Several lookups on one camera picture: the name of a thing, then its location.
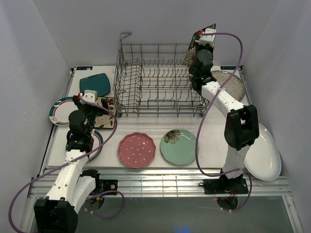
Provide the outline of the black square floral plate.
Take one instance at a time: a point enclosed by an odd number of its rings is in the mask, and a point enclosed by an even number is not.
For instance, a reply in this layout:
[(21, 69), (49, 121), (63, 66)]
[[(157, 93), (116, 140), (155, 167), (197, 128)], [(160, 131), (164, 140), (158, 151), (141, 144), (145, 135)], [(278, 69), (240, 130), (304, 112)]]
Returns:
[[(206, 28), (211, 28), (211, 29), (216, 29), (216, 23), (214, 24), (211, 24), (201, 30), (204, 30)], [(185, 56), (185, 59), (184, 59), (184, 62), (183, 62), (183, 65), (184, 66), (190, 66), (191, 63), (193, 62), (197, 52), (195, 50), (195, 41), (199, 39), (199, 35), (198, 35), (198, 32), (195, 32), (192, 36), (192, 39), (190, 41), (190, 44), (189, 44), (189, 47), (188, 47), (188, 51), (186, 53), (186, 56)]]

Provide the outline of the speckled beige round plate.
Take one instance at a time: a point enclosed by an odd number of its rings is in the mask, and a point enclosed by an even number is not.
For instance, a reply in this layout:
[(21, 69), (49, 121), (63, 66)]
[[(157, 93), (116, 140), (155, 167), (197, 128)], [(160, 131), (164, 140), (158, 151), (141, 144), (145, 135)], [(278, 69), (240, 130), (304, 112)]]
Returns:
[[(217, 80), (219, 85), (222, 85), (231, 75), (231, 72), (223, 70), (215, 70), (211, 72), (212, 76)], [(245, 96), (245, 86), (236, 75), (233, 75), (230, 80), (224, 85), (224, 89), (234, 99), (241, 101)]]

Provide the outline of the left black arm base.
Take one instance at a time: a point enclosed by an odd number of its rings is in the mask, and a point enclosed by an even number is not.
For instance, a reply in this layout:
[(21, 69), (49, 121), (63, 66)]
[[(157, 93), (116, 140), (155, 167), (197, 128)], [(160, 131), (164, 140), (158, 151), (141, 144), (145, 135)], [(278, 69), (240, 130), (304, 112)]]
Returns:
[(105, 191), (116, 191), (118, 188), (118, 180), (102, 179), (100, 172), (96, 169), (84, 170), (80, 175), (80, 177), (86, 176), (95, 179), (95, 189), (90, 193), (91, 195), (96, 195)]

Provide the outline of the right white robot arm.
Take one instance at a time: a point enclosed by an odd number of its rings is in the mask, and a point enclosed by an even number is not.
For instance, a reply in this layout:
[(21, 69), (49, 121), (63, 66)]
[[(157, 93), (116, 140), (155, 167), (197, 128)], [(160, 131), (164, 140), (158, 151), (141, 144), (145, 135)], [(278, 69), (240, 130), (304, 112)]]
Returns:
[(191, 74), (192, 88), (215, 106), (226, 118), (224, 137), (228, 144), (225, 164), (220, 174), (220, 189), (226, 193), (237, 187), (242, 178), (243, 164), (250, 147), (259, 137), (257, 109), (244, 105), (222, 88), (211, 73), (213, 66), (212, 42), (192, 43)]

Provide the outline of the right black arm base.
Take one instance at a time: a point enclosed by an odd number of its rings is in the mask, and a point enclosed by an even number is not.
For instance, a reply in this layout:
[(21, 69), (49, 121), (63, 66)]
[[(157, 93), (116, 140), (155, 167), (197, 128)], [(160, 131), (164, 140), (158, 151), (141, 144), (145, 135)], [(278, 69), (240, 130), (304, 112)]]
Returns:
[(198, 184), (205, 194), (248, 194), (246, 180), (224, 181), (221, 179), (204, 179)]

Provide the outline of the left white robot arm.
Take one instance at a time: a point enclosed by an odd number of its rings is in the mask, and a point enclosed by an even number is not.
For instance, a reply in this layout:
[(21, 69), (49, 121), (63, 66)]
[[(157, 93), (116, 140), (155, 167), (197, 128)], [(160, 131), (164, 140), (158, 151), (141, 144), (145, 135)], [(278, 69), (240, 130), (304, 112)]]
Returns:
[(40, 233), (75, 232), (78, 213), (86, 198), (103, 189), (102, 180), (82, 172), (93, 150), (95, 119), (103, 113), (95, 98), (95, 92), (80, 93), (72, 98), (78, 109), (69, 115), (64, 167), (44, 199), (34, 205)]

